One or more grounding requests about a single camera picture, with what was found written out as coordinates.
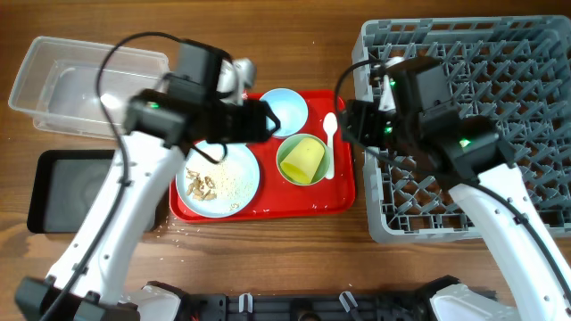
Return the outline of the yellow plastic cup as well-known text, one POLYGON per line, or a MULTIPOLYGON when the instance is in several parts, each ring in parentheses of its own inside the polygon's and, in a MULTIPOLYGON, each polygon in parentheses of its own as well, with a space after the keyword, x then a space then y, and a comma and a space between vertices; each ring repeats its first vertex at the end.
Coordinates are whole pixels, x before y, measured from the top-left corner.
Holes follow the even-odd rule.
POLYGON ((324 154, 325 148, 319 140, 304 137, 279 165, 293 181, 308 185, 312 182, 324 154))

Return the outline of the light blue bowl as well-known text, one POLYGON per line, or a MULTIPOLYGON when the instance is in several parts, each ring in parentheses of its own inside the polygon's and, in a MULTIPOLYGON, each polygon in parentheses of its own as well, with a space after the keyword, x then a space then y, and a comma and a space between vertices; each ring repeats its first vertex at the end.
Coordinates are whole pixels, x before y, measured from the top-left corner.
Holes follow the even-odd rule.
POLYGON ((309 108, 300 94, 288 88, 275 88, 261 96, 261 101, 280 120, 280 129, 273 136, 285 138, 298 133, 309 117, 309 108))

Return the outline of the white plastic spoon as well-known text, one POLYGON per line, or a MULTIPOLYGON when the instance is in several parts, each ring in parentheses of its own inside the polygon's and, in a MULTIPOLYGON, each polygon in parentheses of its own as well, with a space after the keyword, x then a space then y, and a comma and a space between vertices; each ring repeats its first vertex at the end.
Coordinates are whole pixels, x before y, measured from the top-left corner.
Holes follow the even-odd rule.
POLYGON ((326 173, 326 179, 331 180, 335 176, 335 154, 334 154, 334 135, 338 129, 336 115, 329 112, 323 120, 323 130, 327 135, 327 147, 329 150, 329 166, 326 173))

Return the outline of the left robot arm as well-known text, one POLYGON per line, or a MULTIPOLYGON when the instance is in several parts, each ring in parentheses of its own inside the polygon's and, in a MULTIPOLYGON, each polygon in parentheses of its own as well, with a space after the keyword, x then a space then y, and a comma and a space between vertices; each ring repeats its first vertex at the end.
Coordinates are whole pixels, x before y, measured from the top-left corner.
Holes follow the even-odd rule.
POLYGON ((273 136, 276 115, 244 99, 256 69, 248 59, 190 39, 180 41, 178 66, 156 88, 132 96, 118 148, 87 216, 42 279, 21 280, 15 302, 28 320, 189 320, 186 292, 159 282, 124 293, 129 262, 188 152, 203 140, 228 146, 273 136))

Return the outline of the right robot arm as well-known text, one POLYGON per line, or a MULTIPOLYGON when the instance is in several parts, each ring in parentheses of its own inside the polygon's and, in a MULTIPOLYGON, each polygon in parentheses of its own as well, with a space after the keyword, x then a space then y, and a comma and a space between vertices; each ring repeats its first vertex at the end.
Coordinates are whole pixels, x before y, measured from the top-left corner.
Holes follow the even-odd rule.
POLYGON ((493 121, 462 118, 441 60, 421 56, 391 67, 356 62, 335 85, 369 66, 394 107, 350 100, 335 113, 343 140, 394 168, 434 177, 479 230, 523 320, 570 318, 570 266, 529 196, 510 143, 493 121))

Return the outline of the green bowl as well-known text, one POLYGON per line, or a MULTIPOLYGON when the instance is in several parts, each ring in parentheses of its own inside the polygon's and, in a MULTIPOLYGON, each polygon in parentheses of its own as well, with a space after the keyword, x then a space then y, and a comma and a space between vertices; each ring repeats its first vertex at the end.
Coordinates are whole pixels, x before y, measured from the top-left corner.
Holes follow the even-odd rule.
POLYGON ((328 147, 321 139, 317 138, 314 135, 310 135, 310 134, 296 134, 296 135, 288 137, 279 146, 279 148, 277 149, 276 163, 277 163, 277 169, 284 179, 286 179, 287 181, 289 181, 290 183, 292 183, 294 185, 309 186, 309 185, 315 185, 316 183, 320 182, 322 179, 324 179, 326 177, 327 169, 329 166, 329 158, 330 158, 330 154, 329 154, 328 147), (283 170, 280 168, 280 165, 279 165, 279 163, 285 158, 285 156, 290 151, 292 151, 294 146, 297 143, 299 143, 304 137, 312 137, 312 138, 319 140, 322 143, 323 147, 325 148, 325 154, 324 154, 324 156, 323 156, 323 158, 319 164, 319 167, 316 171, 316 174, 315 174, 312 182, 308 185, 298 184, 295 181, 293 181, 287 174, 285 174, 283 172, 283 170))

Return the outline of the light blue plate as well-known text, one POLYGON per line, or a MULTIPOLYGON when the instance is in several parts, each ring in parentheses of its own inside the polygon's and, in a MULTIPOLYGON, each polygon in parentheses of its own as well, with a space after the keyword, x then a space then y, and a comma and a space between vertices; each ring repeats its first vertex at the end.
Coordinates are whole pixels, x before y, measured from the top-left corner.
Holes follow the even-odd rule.
POLYGON ((261 181, 258 161, 246 144, 209 144, 201 141, 188 154, 175 178, 175 195, 193 213, 204 218, 227 218, 243 210, 257 193, 261 181), (186 170, 210 177, 218 197, 197 201, 186 196, 186 170))

